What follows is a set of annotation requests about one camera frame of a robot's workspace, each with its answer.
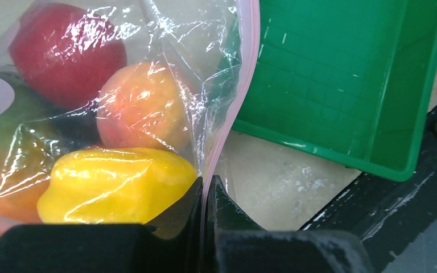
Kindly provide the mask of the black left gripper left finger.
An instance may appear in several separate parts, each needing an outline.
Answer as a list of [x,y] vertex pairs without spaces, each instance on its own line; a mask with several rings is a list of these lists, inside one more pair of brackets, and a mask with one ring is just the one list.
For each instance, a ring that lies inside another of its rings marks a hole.
[[196,272],[202,179],[146,224],[14,226],[0,272]]

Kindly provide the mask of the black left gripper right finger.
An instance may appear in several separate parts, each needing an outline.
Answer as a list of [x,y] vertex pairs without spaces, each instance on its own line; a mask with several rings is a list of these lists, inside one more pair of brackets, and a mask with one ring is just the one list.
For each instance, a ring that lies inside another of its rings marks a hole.
[[267,231],[227,194],[214,175],[207,194],[203,272],[373,272],[351,233]]

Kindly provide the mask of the yellow toy bell pepper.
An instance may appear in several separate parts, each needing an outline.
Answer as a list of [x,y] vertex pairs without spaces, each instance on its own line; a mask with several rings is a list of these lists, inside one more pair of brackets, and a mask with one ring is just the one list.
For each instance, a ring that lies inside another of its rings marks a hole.
[[145,224],[182,198],[196,178],[194,166],[169,151],[79,150],[55,163],[37,211],[47,224]]

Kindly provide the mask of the toy peach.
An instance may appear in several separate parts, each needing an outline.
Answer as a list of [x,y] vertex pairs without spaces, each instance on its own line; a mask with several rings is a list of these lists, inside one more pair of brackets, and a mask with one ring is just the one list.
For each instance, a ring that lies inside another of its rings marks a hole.
[[128,65],[99,91],[96,124],[109,148],[179,152],[190,142],[180,90],[169,68],[154,61]]

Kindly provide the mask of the purple toy eggplant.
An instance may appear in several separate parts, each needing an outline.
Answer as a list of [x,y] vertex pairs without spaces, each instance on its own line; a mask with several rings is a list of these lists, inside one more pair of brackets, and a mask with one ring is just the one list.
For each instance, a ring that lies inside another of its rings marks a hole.
[[90,109],[53,110],[51,120],[74,149],[101,143],[96,115]]

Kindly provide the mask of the clear zip top bag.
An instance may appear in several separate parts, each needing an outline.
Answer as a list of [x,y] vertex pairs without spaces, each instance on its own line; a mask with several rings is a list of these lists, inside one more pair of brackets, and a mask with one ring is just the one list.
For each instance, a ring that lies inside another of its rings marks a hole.
[[258,57],[258,1],[32,1],[0,36],[0,234],[181,227]]

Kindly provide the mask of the green toy mango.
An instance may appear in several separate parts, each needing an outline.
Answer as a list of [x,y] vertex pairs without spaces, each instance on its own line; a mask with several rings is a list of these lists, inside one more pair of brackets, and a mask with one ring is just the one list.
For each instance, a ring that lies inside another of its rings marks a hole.
[[63,152],[51,109],[23,81],[0,74],[0,179],[34,176]]

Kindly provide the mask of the red toy tomato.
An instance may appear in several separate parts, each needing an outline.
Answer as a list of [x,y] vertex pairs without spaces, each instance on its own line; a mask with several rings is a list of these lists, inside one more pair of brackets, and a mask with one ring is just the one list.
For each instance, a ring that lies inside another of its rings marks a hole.
[[115,26],[82,8],[37,4],[19,24],[10,57],[28,86],[58,107],[86,105],[127,64]]

